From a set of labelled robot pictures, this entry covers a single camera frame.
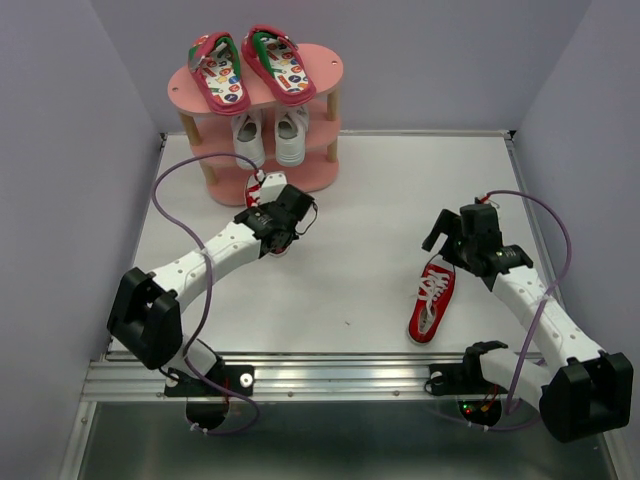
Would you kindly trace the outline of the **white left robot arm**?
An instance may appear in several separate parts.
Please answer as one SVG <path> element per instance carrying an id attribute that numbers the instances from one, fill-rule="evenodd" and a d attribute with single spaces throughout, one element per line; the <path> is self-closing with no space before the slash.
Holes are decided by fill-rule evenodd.
<path id="1" fill-rule="evenodd" d="M 219 357 L 185 334 L 182 313 L 215 282 L 236 269 L 280 252 L 300 238 L 297 231 L 315 199 L 287 184 L 277 197 L 237 214 L 225 228 L 183 257 L 148 273 L 138 267 L 121 278 L 107 321 L 109 333 L 147 369 L 188 375 L 199 393 L 222 382 Z"/>

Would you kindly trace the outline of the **white sneaker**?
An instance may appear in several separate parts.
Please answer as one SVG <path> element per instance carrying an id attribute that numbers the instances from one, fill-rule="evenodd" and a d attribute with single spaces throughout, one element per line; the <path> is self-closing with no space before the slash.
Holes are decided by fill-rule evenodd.
<path id="1" fill-rule="evenodd" d="M 234 151 L 237 155 L 246 157 L 245 160 L 236 159 L 236 164 L 244 170 L 252 170 L 253 166 L 260 168 L 266 159 L 262 140 L 264 127 L 264 112 L 250 110 L 231 118 L 231 131 Z"/>
<path id="2" fill-rule="evenodd" d="M 306 155 L 310 115 L 306 105 L 278 107 L 274 113 L 275 158 L 284 167 L 299 166 Z"/>

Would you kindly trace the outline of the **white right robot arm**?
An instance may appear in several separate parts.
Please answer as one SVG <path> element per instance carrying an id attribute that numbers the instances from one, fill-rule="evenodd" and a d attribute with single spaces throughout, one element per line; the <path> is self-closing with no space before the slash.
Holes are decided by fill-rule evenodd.
<path id="1" fill-rule="evenodd" d="M 422 248 L 446 238 L 440 256 L 481 279 L 519 321 L 544 362 L 527 360 L 501 341 L 476 342 L 458 363 L 432 364 L 433 396 L 480 395 L 496 388 L 535 408 L 547 431 L 567 443 L 628 425 L 633 375 L 622 353 L 608 353 L 552 297 L 518 245 L 502 240 L 497 209 L 487 203 L 440 212 Z"/>

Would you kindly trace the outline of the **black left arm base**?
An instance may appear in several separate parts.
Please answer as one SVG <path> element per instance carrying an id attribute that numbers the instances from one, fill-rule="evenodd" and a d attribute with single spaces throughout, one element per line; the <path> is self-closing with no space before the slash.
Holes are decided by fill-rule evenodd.
<path id="1" fill-rule="evenodd" d="M 203 382 L 173 368 L 165 375 L 163 395 L 185 401 L 185 419 L 191 431 L 205 436 L 239 434 L 260 419 L 253 400 L 252 365 L 216 365 Z"/>

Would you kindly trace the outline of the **pink patterned sandal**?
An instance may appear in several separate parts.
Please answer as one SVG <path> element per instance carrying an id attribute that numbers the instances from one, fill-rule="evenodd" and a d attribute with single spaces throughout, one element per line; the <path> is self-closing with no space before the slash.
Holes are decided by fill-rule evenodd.
<path id="1" fill-rule="evenodd" d="M 316 86 L 306 72 L 298 46 L 283 31 L 254 25 L 242 41 L 241 52 L 280 104 L 298 107 L 315 97 Z"/>
<path id="2" fill-rule="evenodd" d="M 236 116 L 251 106 L 240 55 L 228 32 L 196 40 L 188 52 L 187 68 L 212 113 Z"/>

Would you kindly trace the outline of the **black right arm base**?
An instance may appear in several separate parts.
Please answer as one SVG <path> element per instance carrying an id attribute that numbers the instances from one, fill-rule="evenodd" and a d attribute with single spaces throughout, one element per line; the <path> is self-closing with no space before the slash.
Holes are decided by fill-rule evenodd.
<path id="1" fill-rule="evenodd" d="M 514 427 L 499 426 L 503 415 L 501 404 L 506 389 L 479 374 L 468 373 L 461 363 L 436 363 L 429 366 L 423 387 L 433 397 L 452 397 L 456 401 L 456 421 L 484 431 L 510 431 Z"/>

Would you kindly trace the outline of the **red sneaker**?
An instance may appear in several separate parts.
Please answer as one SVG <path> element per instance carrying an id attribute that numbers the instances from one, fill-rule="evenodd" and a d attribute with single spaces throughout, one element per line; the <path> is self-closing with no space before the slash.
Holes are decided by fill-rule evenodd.
<path id="1" fill-rule="evenodd" d="M 441 255 L 434 255 L 426 263 L 407 328 L 414 342 L 427 344 L 434 339 L 453 297 L 455 283 L 455 266 Z"/>
<path id="2" fill-rule="evenodd" d="M 247 185 L 245 187 L 246 209 L 249 207 L 254 207 L 254 206 L 263 204 L 263 203 L 260 203 L 257 199 L 258 197 L 257 191 L 258 191 L 259 182 L 260 182 L 259 175 L 261 173 L 262 171 L 251 175 L 249 180 L 247 181 Z M 245 225 L 237 224 L 237 226 L 238 226 L 238 231 L 240 232 L 240 239 L 241 239 L 240 246 L 243 250 L 243 254 L 242 254 L 243 260 L 245 262 L 253 262 L 261 259 L 259 257 L 260 241 L 256 240 L 251 235 L 251 231 Z"/>

